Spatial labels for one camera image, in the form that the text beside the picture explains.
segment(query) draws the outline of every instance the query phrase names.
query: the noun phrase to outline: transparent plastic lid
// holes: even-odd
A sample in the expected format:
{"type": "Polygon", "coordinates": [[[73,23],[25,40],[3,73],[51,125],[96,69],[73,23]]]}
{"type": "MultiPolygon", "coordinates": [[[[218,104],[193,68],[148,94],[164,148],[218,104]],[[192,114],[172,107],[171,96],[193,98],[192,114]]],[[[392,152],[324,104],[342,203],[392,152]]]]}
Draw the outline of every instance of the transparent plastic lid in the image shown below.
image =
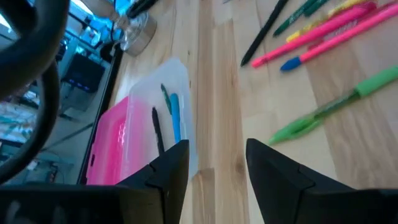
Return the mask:
{"type": "Polygon", "coordinates": [[[158,113],[165,150],[176,143],[172,116],[160,88],[161,84],[165,86],[169,95],[178,95],[181,139],[188,139],[190,143],[189,177],[193,177],[198,170],[188,72],[179,59],[171,58],[131,88],[121,179],[129,177],[159,156],[152,122],[152,107],[155,107],[158,113]]]}

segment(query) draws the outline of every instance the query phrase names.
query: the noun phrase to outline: green highlighter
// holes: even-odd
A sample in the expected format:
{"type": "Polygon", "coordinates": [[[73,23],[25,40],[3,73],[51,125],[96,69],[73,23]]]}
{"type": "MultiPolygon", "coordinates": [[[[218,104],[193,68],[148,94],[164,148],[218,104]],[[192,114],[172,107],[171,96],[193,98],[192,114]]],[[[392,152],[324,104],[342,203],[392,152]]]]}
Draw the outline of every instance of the green highlighter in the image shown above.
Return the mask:
{"type": "Polygon", "coordinates": [[[393,66],[389,69],[383,70],[367,80],[357,84],[356,87],[347,95],[344,95],[337,100],[327,103],[326,105],[316,109],[314,112],[302,116],[301,118],[291,122],[286,127],[276,132],[269,140],[269,145],[278,142],[297,139],[316,127],[322,124],[323,119],[334,111],[343,106],[370,95],[374,91],[382,88],[388,83],[398,78],[398,66],[393,66]]]}
{"type": "Polygon", "coordinates": [[[310,17],[314,12],[316,12],[328,1],[329,0],[317,0],[314,4],[312,4],[308,9],[305,10],[304,16],[310,17]]]}
{"type": "Polygon", "coordinates": [[[285,31],[304,13],[304,11],[306,11],[310,6],[312,6],[317,1],[318,0],[307,0],[302,6],[299,7],[299,9],[297,9],[291,16],[289,16],[289,18],[287,18],[286,21],[278,27],[278,29],[275,30],[273,36],[276,37],[279,34],[281,34],[283,31],[285,31]]]}

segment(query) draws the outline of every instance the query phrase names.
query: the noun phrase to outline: pink marker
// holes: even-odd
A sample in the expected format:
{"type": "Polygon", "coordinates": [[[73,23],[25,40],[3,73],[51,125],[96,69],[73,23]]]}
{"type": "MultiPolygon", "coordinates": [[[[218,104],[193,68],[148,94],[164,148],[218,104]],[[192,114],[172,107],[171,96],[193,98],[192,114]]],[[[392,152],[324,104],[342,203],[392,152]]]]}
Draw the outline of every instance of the pink marker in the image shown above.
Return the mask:
{"type": "Polygon", "coordinates": [[[297,68],[302,63],[313,59],[314,57],[326,52],[327,50],[336,47],[337,45],[350,40],[350,38],[378,25],[379,23],[390,19],[394,16],[398,15],[398,3],[392,4],[391,6],[387,7],[385,10],[382,10],[378,14],[366,19],[365,21],[359,23],[357,26],[353,27],[346,32],[337,35],[336,37],[325,41],[324,43],[318,45],[317,47],[309,50],[308,52],[302,54],[301,56],[295,57],[287,61],[283,66],[280,68],[282,71],[289,71],[291,69],[297,68]]]}
{"type": "Polygon", "coordinates": [[[262,57],[256,58],[251,65],[254,68],[257,68],[283,54],[286,54],[298,47],[301,47],[304,44],[307,44],[313,40],[317,40],[318,38],[326,34],[329,34],[331,31],[347,24],[350,21],[363,17],[364,15],[375,10],[376,8],[377,6],[374,2],[366,2],[364,4],[355,6],[354,8],[347,10],[346,12],[332,18],[330,21],[322,24],[320,27],[317,27],[314,30],[306,33],[305,35],[263,55],[262,57]]]}

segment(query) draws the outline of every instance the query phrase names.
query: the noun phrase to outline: black pen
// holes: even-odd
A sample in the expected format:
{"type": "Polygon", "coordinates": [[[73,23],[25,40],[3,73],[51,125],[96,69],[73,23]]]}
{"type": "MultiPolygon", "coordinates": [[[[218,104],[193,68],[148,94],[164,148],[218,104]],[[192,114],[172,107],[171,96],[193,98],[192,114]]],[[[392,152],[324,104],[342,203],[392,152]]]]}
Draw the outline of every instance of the black pen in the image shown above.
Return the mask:
{"type": "Polygon", "coordinates": [[[160,130],[159,117],[154,107],[152,108],[152,122],[154,123],[155,134],[157,138],[157,149],[159,150],[159,155],[162,155],[165,152],[163,145],[162,131],[160,130]]]}
{"type": "Polygon", "coordinates": [[[271,29],[271,26],[274,24],[275,20],[278,18],[279,14],[280,14],[280,12],[285,7],[287,1],[288,0],[279,0],[278,1],[273,12],[269,16],[268,21],[266,22],[264,27],[260,30],[257,37],[254,39],[253,43],[250,45],[249,50],[246,52],[246,54],[244,54],[242,62],[241,62],[241,67],[250,61],[251,57],[256,52],[258,46],[261,44],[261,41],[267,35],[268,31],[271,29]]]}

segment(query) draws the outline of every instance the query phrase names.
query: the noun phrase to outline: light wood surface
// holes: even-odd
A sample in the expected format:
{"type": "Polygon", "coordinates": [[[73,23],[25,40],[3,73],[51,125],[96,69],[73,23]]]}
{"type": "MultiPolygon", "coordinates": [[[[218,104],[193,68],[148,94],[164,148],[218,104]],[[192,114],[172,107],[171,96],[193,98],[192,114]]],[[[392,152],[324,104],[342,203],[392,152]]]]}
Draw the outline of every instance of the light wood surface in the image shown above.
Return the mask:
{"type": "MultiPolygon", "coordinates": [[[[398,64],[398,18],[373,28],[293,72],[279,67],[302,48],[259,69],[242,56],[277,0],[160,0],[150,14],[154,38],[138,57],[124,55],[111,105],[170,57],[188,68],[199,172],[189,182],[181,223],[263,223],[250,184],[247,138],[266,142],[295,118],[398,64]]],[[[304,0],[291,0],[277,26],[304,0]]],[[[256,56],[337,5],[330,0],[280,37],[268,35],[256,56]]],[[[398,82],[326,119],[322,127],[274,146],[290,158],[357,189],[398,187],[398,82]]]]}

